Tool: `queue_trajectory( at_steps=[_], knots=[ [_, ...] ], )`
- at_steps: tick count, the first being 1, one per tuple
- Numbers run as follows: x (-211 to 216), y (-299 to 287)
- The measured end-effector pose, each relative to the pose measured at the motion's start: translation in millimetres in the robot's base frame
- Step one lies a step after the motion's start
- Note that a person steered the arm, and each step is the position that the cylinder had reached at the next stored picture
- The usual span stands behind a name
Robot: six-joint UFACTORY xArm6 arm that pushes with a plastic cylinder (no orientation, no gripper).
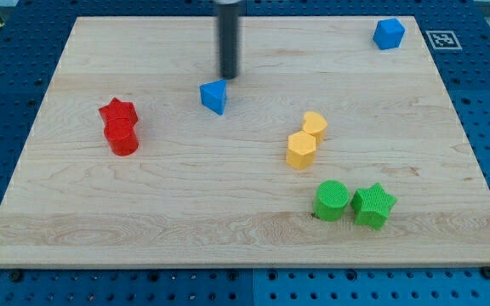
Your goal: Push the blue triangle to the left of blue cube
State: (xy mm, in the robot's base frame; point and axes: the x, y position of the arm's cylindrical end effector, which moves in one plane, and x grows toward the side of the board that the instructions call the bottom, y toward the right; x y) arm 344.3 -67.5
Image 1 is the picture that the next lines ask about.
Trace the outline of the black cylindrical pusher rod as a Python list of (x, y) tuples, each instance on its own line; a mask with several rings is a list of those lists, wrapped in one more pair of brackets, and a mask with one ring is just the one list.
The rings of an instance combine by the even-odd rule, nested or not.
[(237, 77), (240, 0), (216, 0), (219, 73), (226, 80)]

